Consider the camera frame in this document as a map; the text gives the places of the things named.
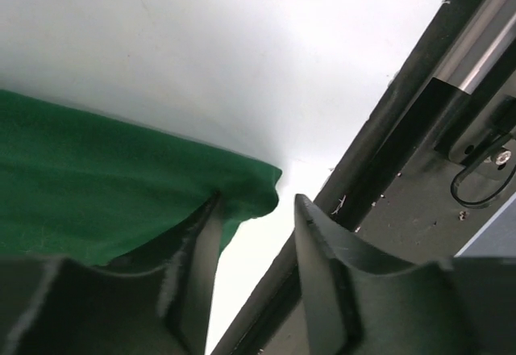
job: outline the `metal bar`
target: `metal bar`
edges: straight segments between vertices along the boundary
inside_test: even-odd
[[[471,94],[516,37],[516,0],[485,0],[435,77]]]

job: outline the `dark metal frame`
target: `dark metal frame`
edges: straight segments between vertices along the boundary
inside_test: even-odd
[[[492,216],[498,207],[478,211],[478,216],[471,217],[467,222],[467,227],[462,227],[459,230],[455,229],[455,231],[449,232],[449,229],[444,229],[444,232],[442,232],[443,229],[441,228],[441,232],[436,232],[435,236],[426,239],[428,241],[426,246],[417,244],[418,241],[415,237],[422,229],[428,228],[428,224],[416,228],[404,228],[402,235],[406,239],[405,242],[402,241],[401,243],[396,241],[399,234],[396,234],[393,229],[377,226],[378,224],[382,225],[378,222],[378,218],[372,217],[369,220],[369,226],[366,228],[363,225],[368,215],[375,214],[377,217],[382,217],[381,205],[372,207],[372,204],[384,194],[386,186],[391,186],[396,181],[398,173],[404,168],[403,164],[407,164],[414,154],[419,152],[426,157],[439,157],[442,162],[447,162],[443,160],[442,156],[438,155],[435,146],[439,139],[438,133],[442,134],[443,130],[446,129],[446,126],[443,125],[445,123],[443,118],[444,116],[450,118],[448,115],[450,114],[450,107],[456,103],[456,100],[443,100],[443,105],[436,110],[433,120],[428,121],[427,126],[422,128],[419,136],[413,138],[415,142],[421,139],[428,140],[428,135],[433,132],[434,137],[429,140],[431,146],[428,143],[423,145],[412,144],[416,149],[407,149],[405,160],[402,163],[395,160],[397,155],[382,152],[382,148],[389,143],[389,139],[392,139],[393,135],[396,136],[396,128],[399,127],[403,118],[409,116],[407,110],[415,106],[415,102],[435,75],[443,58],[452,50],[458,36],[464,30],[464,26],[473,18],[483,1],[447,0],[443,4],[371,114],[369,121],[361,129],[336,166],[330,179],[314,200],[315,204],[326,214],[331,215],[333,213],[334,219],[348,230],[356,230],[361,226],[362,233],[373,232],[376,234],[375,241],[381,238],[390,241],[392,243],[388,249],[390,253],[405,256],[411,261],[421,262],[429,258],[455,254]],[[491,79],[485,81],[476,94],[476,100],[484,101],[486,104],[493,97],[493,93],[501,82],[505,81],[504,76],[502,74],[499,77],[495,72],[492,72]],[[385,163],[389,166],[387,171],[384,169]],[[421,161],[416,165],[418,165],[421,175],[425,165],[424,163],[421,164]],[[429,197],[435,195],[435,193],[438,197],[440,195],[446,196],[445,193],[449,193],[449,183],[461,167],[449,165],[448,168],[451,172],[442,181],[439,181],[435,191],[428,194]],[[369,178],[368,185],[364,186],[363,181],[367,176],[386,176],[386,178],[383,181],[381,180],[381,184],[377,184],[377,180]],[[394,189],[399,193],[403,190],[403,183],[400,183],[400,186],[395,186]],[[358,195],[353,198],[355,193],[365,195],[367,199],[359,198]],[[344,197],[346,202],[339,209]],[[353,208],[350,203],[356,204],[357,207]],[[419,206],[425,206],[426,204],[423,201]],[[392,204],[391,208],[401,213],[406,212],[405,216],[411,217],[407,207],[413,205],[414,201],[407,201],[405,197],[400,202]],[[460,211],[463,209],[461,210],[457,203],[447,200],[445,203],[439,203],[437,207],[434,207],[433,212],[439,212],[443,208],[453,214],[453,218],[450,218],[452,220],[448,220],[449,223],[461,221]],[[308,354],[306,322],[302,309],[295,244],[291,236],[226,334],[219,341],[212,355]]]

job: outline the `white background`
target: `white background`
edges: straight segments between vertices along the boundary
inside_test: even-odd
[[[0,0],[0,88],[284,170],[222,256],[210,350],[442,1]]]

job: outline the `black cable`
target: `black cable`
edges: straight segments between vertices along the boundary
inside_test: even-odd
[[[492,156],[493,153],[495,153],[497,150],[499,150],[503,145],[507,144],[508,141],[510,141],[513,138],[513,136],[510,133],[507,133],[505,135],[499,136],[496,140],[494,140],[490,146],[488,146],[482,153],[480,153],[478,156],[476,156],[462,171],[460,171],[454,179],[451,181],[450,191],[451,196],[462,206],[467,208],[474,208],[474,209],[480,209],[480,208],[486,208],[491,205],[496,199],[498,199],[498,196],[504,191],[505,188],[509,185],[510,181],[516,174],[516,165],[514,166],[513,170],[510,171],[509,176],[504,181],[504,183],[496,190],[493,194],[488,196],[487,198],[484,198],[478,202],[468,202],[459,197],[459,186],[460,183],[464,181],[465,178],[469,176],[471,172],[473,172],[476,167],[478,167],[480,164],[484,162],[485,159]]]

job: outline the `green fabric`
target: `green fabric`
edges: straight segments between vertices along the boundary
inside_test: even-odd
[[[277,205],[271,165],[0,91],[0,253],[106,263],[180,223],[219,190],[222,247]]]

